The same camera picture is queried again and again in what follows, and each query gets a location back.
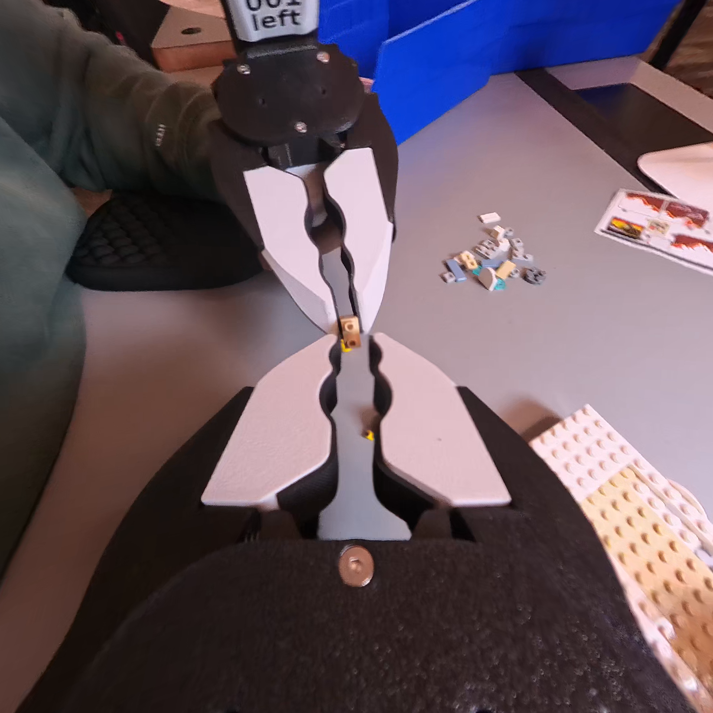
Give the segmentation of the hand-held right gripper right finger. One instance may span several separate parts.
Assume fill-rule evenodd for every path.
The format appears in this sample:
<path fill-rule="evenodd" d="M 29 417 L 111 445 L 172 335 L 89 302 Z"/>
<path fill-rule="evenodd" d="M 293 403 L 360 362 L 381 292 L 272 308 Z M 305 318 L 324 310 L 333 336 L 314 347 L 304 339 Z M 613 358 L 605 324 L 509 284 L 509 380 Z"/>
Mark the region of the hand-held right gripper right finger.
<path fill-rule="evenodd" d="M 499 506 L 511 495 L 456 383 L 397 340 L 375 333 L 374 405 L 388 475 L 437 505 Z"/>

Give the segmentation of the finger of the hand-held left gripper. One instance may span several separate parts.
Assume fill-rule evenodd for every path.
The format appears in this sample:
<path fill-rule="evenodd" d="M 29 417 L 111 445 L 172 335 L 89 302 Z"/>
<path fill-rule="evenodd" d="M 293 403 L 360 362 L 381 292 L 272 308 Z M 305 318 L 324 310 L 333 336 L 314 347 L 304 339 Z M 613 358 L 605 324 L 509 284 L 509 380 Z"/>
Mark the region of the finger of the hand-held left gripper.
<path fill-rule="evenodd" d="M 262 166 L 243 174 L 262 240 L 262 254 L 302 313 L 325 334 L 336 334 L 333 291 L 308 230 L 307 187 L 297 175 Z"/>
<path fill-rule="evenodd" d="M 344 151 L 326 168 L 324 182 L 326 196 L 342 219 L 355 310 L 361 328 L 371 330 L 384 298 L 394 236 L 373 150 Z"/>

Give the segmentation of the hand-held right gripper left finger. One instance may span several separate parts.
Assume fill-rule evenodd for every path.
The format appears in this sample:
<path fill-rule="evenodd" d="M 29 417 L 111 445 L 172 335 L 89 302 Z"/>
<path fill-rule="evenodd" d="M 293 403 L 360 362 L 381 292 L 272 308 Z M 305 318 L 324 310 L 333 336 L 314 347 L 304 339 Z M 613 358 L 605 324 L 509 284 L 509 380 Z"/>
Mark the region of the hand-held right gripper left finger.
<path fill-rule="evenodd" d="M 278 495 L 326 464 L 332 424 L 320 401 L 339 340 L 328 334 L 257 382 L 202 492 L 202 504 L 276 511 Z"/>

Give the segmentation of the person's left forearm green sleeve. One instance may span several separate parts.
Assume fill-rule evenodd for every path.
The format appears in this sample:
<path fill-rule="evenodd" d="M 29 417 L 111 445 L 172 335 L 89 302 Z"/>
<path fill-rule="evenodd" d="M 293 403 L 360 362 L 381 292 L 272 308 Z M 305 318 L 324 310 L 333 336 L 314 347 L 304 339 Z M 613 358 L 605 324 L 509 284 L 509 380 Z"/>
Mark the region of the person's left forearm green sleeve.
<path fill-rule="evenodd" d="M 225 202 L 209 160 L 209 127 L 219 112 L 207 87 L 176 80 L 83 30 L 68 10 L 23 5 L 42 31 L 33 58 L 54 52 L 43 62 L 58 92 L 50 148 L 70 186 Z"/>

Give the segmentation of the light wood side desk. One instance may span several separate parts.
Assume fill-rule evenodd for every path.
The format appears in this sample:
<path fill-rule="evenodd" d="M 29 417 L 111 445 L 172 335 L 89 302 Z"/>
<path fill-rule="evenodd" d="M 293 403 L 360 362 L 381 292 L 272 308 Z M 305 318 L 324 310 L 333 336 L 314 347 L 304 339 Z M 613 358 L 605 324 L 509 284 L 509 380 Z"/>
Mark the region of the light wood side desk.
<path fill-rule="evenodd" d="M 169 6 L 150 43 L 157 67 L 168 73 L 221 67 L 236 56 L 226 20 Z"/>

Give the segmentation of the pile of small lego pieces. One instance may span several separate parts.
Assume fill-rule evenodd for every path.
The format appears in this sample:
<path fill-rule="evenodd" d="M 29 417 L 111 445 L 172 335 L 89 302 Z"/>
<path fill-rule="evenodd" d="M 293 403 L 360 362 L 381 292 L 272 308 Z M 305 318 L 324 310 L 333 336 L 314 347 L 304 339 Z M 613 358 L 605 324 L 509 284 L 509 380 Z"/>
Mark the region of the pile of small lego pieces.
<path fill-rule="evenodd" d="M 498 212 L 477 215 L 483 235 L 467 250 L 443 261 L 439 278 L 445 284 L 475 280 L 488 292 L 502 292 L 514 281 L 532 286 L 544 284 L 548 273 L 539 267 L 512 227 L 505 225 Z"/>

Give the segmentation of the black mesh cushion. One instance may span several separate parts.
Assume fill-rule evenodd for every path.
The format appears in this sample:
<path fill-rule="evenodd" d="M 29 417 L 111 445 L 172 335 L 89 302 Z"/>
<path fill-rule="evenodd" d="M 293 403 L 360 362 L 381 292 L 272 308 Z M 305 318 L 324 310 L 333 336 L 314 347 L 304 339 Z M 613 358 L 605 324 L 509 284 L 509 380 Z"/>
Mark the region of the black mesh cushion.
<path fill-rule="evenodd" d="M 86 222 L 65 274 L 90 290 L 157 292 L 229 287 L 263 271 L 225 205 L 119 191 Z"/>

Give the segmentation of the white tan lego house model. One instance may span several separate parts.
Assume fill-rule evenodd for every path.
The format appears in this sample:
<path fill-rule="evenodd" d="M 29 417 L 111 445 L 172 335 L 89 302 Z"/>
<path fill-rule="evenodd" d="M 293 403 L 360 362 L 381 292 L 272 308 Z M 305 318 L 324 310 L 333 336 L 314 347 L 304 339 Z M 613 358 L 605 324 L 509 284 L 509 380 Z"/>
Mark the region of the white tan lego house model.
<path fill-rule="evenodd" d="M 586 405 L 530 441 L 597 533 L 639 628 L 698 712 L 712 711 L 712 522 Z"/>

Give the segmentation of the person's torso green sweatshirt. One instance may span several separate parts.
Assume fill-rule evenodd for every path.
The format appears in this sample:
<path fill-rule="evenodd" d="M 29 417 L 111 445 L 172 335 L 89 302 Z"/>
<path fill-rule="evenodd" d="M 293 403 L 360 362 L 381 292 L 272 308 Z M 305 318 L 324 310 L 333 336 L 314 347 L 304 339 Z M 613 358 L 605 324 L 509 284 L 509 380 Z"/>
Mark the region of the person's torso green sweatshirt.
<path fill-rule="evenodd" d="M 85 227 L 73 193 L 1 120 L 1 575 L 31 521 L 76 404 L 85 354 L 66 265 Z"/>

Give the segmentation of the lego sticker sheet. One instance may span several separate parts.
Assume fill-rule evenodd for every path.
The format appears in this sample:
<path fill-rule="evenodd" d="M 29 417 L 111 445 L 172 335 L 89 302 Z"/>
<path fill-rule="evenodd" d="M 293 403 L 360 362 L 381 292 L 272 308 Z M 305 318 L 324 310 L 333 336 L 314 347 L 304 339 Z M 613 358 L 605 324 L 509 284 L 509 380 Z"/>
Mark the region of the lego sticker sheet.
<path fill-rule="evenodd" d="M 670 195 L 617 191 L 595 233 L 712 274 L 712 211 Z"/>

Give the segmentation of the white book stand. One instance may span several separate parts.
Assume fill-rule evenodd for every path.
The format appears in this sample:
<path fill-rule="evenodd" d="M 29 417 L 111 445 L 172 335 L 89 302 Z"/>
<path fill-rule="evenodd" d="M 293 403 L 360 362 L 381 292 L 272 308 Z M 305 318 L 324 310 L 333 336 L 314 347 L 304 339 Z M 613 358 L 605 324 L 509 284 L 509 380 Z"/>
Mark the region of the white book stand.
<path fill-rule="evenodd" d="M 712 142 L 646 153 L 637 165 L 671 195 L 712 209 Z"/>

